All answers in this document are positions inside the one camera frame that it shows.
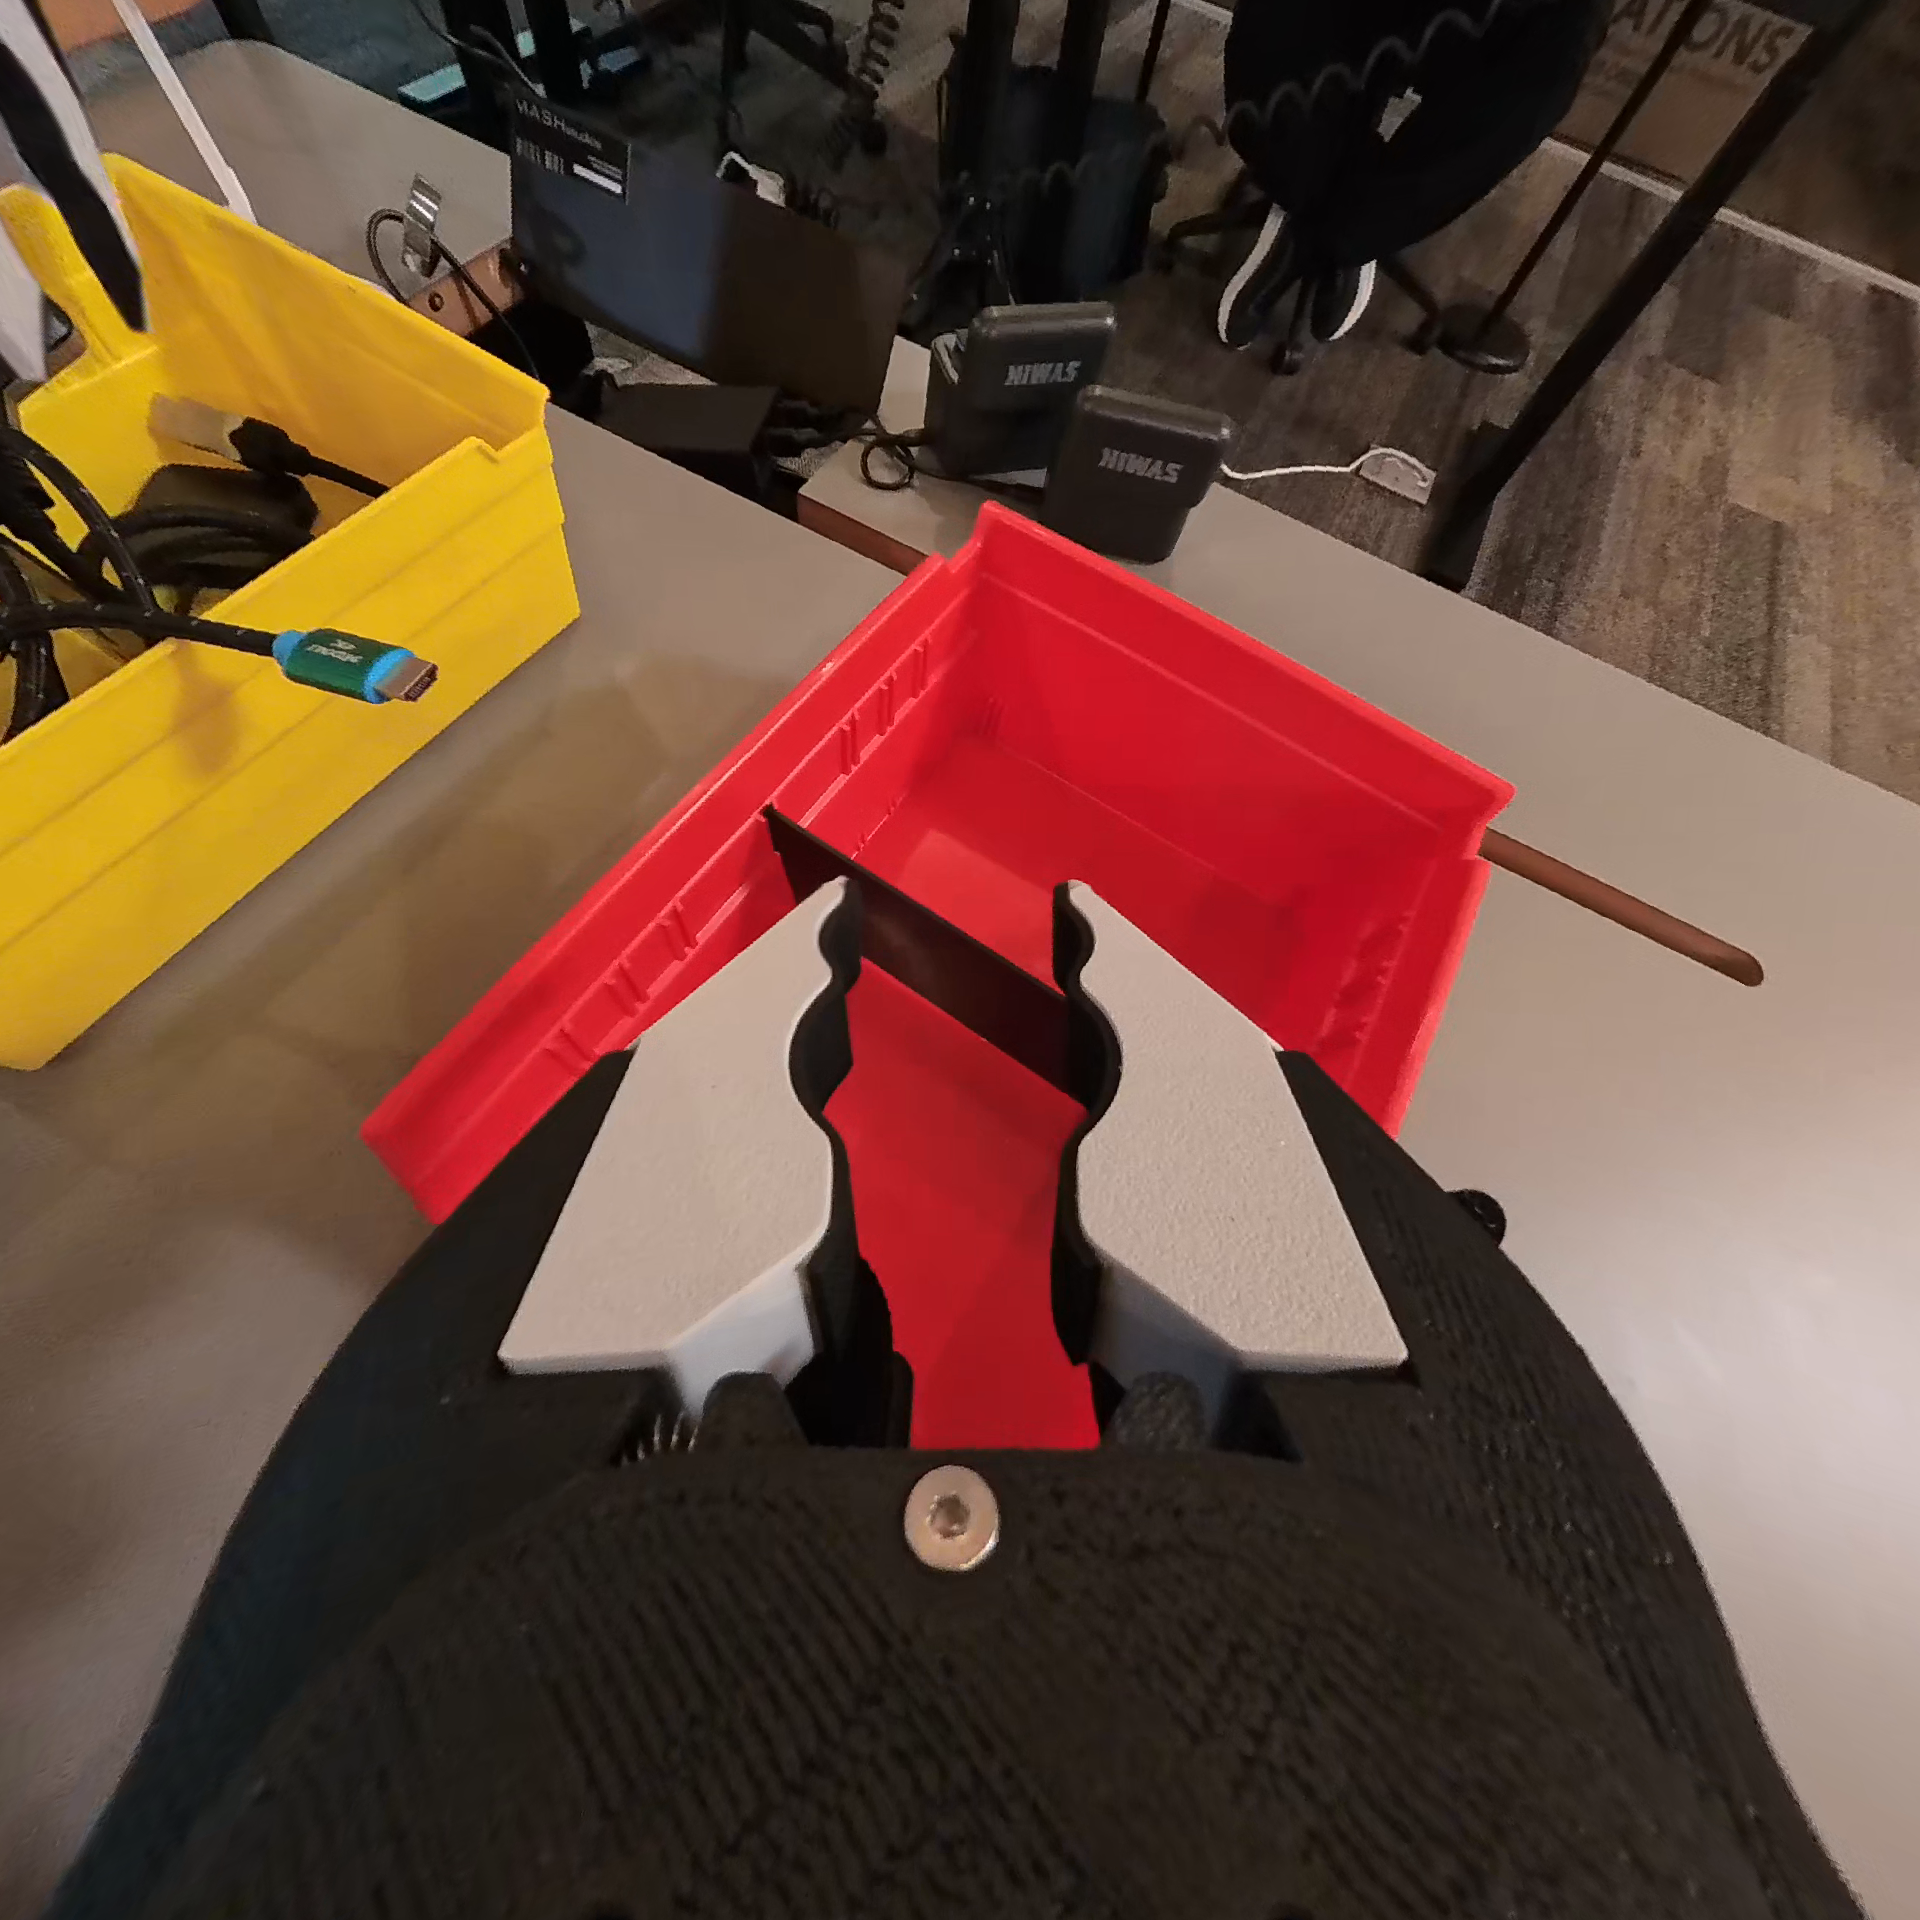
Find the black metal stand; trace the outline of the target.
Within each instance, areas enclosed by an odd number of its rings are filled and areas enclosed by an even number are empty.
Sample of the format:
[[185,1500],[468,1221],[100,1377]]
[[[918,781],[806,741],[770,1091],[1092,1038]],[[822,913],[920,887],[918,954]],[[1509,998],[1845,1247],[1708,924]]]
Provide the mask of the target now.
[[1569,415],[1575,398],[1603,370],[1606,358],[1640,324],[1650,301],[1688,261],[1706,230],[1726,210],[1773,141],[1805,108],[1808,98],[1845,48],[1885,13],[1885,4],[1843,4],[1765,83],[1738,128],[1662,214],[1645,247],[1619,271],[1593,315],[1539,375],[1533,393],[1506,428],[1479,423],[1466,444],[1450,484],[1432,508],[1418,574],[1462,594],[1473,577],[1489,521],[1506,487],[1522,473],[1549,433]]

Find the black divider of red bin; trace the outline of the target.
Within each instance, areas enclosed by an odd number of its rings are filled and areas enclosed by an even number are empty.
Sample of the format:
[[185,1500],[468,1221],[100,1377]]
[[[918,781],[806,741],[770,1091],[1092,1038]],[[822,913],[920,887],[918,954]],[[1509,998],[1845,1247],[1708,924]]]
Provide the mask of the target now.
[[1020,970],[898,883],[840,851],[775,804],[759,808],[798,900],[849,880],[859,900],[862,961],[928,1001],[1020,1068],[1086,1105],[1072,1068],[1069,998]]

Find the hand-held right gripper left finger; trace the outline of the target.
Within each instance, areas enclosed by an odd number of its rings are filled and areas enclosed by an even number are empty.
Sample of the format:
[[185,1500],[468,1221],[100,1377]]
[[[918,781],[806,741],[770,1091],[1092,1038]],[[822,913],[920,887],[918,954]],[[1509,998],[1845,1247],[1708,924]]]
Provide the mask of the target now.
[[512,1374],[663,1370],[705,1397],[859,1345],[845,1001],[862,908],[825,880],[650,1023],[499,1341]]

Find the black battery charger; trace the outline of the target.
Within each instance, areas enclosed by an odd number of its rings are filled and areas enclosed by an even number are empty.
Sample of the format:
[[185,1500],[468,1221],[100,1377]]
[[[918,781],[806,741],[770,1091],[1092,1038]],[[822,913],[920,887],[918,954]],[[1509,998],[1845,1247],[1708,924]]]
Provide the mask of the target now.
[[1165,563],[1233,438],[1229,415],[1092,384],[1048,461],[1039,527],[1109,560]]
[[928,345],[920,454],[955,484],[1043,493],[1113,338],[1109,301],[983,307]]

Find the black cardboard box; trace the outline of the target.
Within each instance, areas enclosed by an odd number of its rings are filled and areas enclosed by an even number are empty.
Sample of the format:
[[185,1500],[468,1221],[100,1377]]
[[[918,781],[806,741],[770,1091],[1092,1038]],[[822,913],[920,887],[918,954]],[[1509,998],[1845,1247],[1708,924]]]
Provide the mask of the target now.
[[890,254],[536,94],[506,114],[512,240],[543,301],[712,384],[878,411],[906,294]]

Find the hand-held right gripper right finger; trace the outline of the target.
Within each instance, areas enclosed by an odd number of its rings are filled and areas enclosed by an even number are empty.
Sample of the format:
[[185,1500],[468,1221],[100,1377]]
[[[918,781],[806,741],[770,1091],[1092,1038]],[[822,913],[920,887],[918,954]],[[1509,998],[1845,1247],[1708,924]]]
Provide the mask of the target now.
[[1052,907],[1069,1091],[1052,1313],[1118,1394],[1229,1404],[1253,1374],[1392,1377],[1406,1341],[1310,1138],[1286,1055],[1082,880]]

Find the red plastic bin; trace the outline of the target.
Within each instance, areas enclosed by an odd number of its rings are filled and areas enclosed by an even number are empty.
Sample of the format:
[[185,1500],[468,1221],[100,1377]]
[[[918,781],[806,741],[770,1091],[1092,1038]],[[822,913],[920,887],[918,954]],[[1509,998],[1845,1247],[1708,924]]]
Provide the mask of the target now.
[[1052,974],[1086,880],[1388,1135],[1515,787],[1002,505],[918,565],[379,1101],[443,1221],[602,1055],[779,918],[763,811]]

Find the black office chair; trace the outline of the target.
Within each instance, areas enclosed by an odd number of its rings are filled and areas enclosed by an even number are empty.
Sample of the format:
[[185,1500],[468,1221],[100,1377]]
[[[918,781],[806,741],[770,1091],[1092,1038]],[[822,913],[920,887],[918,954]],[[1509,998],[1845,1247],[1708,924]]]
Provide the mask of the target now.
[[1522,371],[1509,315],[1439,301],[1409,251],[1479,207],[1572,108],[1606,34],[1603,4],[1240,4],[1222,45],[1222,145],[1240,183],[1180,244],[1258,230],[1215,310],[1226,350],[1292,317],[1273,371],[1346,338],[1378,281],[1422,321],[1406,345],[1468,371]]

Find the brown cardboard box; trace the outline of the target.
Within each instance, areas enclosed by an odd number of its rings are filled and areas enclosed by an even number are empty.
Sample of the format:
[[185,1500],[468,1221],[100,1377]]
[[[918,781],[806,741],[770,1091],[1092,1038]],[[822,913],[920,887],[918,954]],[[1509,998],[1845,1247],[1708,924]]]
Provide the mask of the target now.
[[[1682,8],[1682,4],[1610,7],[1599,48],[1553,128],[1556,141],[1578,150],[1603,141],[1649,64],[1665,48]],[[1808,23],[1756,4],[1706,4],[1610,158],[1645,174],[1692,180],[1808,34]]]

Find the yellow plastic bin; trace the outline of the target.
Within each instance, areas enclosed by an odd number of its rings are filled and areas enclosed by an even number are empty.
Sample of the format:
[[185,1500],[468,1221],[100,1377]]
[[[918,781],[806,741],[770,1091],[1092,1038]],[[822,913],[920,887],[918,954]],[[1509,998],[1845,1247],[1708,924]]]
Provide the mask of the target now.
[[438,667],[416,704],[289,684],[270,661],[153,647],[2,745],[2,1067],[42,1068],[580,611],[540,384],[370,283],[156,173],[106,158],[142,265],[123,325],[59,213],[2,224],[83,355],[20,427],[108,508],[192,451],[153,398],[268,421],[385,487],[319,493],[319,535],[230,600]]

